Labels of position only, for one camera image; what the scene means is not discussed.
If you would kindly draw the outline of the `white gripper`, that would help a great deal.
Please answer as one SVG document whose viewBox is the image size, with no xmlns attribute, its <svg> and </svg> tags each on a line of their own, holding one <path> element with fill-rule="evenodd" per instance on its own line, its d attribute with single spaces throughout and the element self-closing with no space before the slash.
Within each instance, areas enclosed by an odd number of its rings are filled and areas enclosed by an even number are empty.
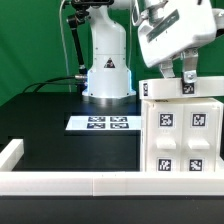
<svg viewBox="0 0 224 224">
<path fill-rule="evenodd" d="M 210 0 L 134 0 L 132 22 L 138 27 L 140 49 L 147 67 L 159 64 L 164 78 L 174 78 L 170 59 L 182 52 L 183 81 L 197 81 L 196 48 L 216 37 Z"/>
</svg>

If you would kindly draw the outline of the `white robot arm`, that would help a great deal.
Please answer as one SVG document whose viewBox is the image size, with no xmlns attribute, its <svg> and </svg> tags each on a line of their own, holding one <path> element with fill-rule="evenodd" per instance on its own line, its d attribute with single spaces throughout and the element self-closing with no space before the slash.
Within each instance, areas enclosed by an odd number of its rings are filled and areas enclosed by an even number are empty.
<svg viewBox="0 0 224 224">
<path fill-rule="evenodd" d="M 218 29 L 210 0 L 114 0 L 114 9 L 132 10 L 147 67 L 157 66 L 165 78 L 174 76 L 172 62 L 183 60 L 182 81 L 197 81 L 197 49 L 216 38 Z M 93 64 L 87 73 L 85 99 L 113 102 L 136 95 L 126 66 L 125 29 L 108 16 L 108 7 L 92 6 L 89 23 Z"/>
</svg>

